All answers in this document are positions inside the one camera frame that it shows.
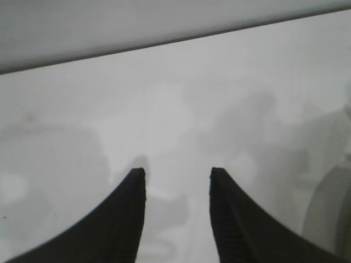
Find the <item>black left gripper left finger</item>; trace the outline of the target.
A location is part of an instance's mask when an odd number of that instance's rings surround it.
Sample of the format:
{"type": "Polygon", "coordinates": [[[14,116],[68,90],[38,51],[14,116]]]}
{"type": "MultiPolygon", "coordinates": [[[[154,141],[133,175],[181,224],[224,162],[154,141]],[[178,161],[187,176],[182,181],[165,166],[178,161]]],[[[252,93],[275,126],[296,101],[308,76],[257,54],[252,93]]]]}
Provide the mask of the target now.
{"type": "Polygon", "coordinates": [[[133,168],[88,215],[10,262],[135,262],[144,226],[146,179],[133,168]]]}

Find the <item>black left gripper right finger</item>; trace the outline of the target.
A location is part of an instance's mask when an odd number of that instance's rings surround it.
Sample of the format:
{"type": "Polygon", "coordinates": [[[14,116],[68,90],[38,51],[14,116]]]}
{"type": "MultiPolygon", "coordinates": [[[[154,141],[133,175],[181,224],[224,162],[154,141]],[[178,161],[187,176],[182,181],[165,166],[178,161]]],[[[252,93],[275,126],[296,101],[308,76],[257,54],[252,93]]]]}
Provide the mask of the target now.
{"type": "Polygon", "coordinates": [[[262,209],[224,169],[210,176],[210,219],[220,262],[344,262],[262,209]]]}

